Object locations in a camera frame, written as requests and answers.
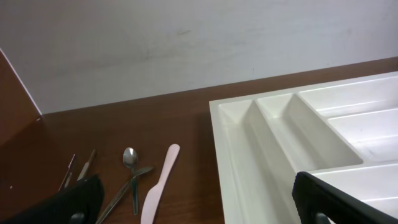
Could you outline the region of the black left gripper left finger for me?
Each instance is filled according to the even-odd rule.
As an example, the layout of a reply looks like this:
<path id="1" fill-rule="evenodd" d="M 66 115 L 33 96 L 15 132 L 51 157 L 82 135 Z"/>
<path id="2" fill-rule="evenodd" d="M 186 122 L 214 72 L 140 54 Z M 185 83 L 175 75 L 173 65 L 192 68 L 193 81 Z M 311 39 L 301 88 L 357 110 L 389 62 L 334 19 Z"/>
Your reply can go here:
<path id="1" fill-rule="evenodd" d="M 99 175 L 79 180 L 55 195 L 6 219 L 6 224 L 88 223 L 95 224 L 104 200 Z"/>

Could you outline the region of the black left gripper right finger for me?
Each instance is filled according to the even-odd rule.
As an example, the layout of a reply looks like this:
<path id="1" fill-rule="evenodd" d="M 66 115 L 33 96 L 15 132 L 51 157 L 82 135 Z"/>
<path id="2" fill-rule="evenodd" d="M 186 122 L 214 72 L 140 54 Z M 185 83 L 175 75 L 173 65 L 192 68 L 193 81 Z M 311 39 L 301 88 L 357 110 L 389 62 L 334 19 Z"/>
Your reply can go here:
<path id="1" fill-rule="evenodd" d="M 302 223 L 397 224 L 397 219 L 308 172 L 295 176 L 292 197 Z"/>

